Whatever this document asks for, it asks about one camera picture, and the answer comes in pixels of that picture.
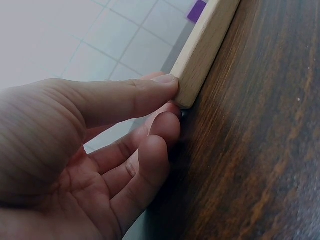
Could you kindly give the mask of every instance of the wooden frame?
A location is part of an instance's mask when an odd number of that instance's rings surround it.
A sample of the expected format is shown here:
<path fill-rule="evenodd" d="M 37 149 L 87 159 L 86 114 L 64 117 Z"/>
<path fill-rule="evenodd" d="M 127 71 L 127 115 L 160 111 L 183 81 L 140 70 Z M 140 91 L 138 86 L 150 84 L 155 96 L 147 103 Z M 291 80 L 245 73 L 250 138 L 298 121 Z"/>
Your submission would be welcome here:
<path fill-rule="evenodd" d="M 227 34 L 240 0 L 209 0 L 171 73 L 179 78 L 175 102 L 183 109 L 194 104 Z"/>

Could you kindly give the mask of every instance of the hand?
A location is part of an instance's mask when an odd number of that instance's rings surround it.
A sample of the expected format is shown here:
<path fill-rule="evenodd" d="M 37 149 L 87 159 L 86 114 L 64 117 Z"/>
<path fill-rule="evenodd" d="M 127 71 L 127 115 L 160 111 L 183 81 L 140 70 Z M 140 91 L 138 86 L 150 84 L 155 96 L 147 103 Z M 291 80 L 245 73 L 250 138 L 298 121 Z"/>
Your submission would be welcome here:
<path fill-rule="evenodd" d="M 180 110 L 167 103 L 178 81 L 160 75 L 49 79 L 0 93 L 0 239 L 124 236 L 165 182 L 168 148 L 180 135 Z M 84 144 L 101 132 L 154 111 L 143 126 L 86 154 Z"/>

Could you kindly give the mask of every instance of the purple object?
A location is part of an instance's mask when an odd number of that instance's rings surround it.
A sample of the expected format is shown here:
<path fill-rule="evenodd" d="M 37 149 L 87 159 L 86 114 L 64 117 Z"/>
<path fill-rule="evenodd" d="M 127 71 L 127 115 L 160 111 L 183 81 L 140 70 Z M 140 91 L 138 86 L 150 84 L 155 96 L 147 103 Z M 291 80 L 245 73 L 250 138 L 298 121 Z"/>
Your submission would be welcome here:
<path fill-rule="evenodd" d="M 202 0 L 198 0 L 194 7 L 192 8 L 192 10 L 190 11 L 189 15 L 188 15 L 188 19 L 193 22 L 194 24 L 196 24 L 203 12 L 203 10 L 206 7 L 206 3 Z"/>

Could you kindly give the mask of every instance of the dark wooden table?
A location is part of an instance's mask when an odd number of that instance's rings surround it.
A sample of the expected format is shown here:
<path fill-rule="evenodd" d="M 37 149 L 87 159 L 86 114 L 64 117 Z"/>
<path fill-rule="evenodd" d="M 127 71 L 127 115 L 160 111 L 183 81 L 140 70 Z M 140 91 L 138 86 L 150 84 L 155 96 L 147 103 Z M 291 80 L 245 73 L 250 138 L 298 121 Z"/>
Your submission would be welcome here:
<path fill-rule="evenodd" d="M 145 239 L 320 239 L 320 0 L 242 0 Z"/>

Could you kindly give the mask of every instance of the floor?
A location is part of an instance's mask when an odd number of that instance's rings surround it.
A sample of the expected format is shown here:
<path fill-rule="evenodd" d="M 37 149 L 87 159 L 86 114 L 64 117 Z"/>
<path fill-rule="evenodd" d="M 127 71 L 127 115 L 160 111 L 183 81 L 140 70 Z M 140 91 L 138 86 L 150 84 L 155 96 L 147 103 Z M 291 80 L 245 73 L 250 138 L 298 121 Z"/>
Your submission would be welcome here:
<path fill-rule="evenodd" d="M 48 78 L 104 81 L 160 71 L 195 0 L 7 0 L 0 3 L 0 89 Z M 104 147 L 128 120 L 86 144 Z"/>

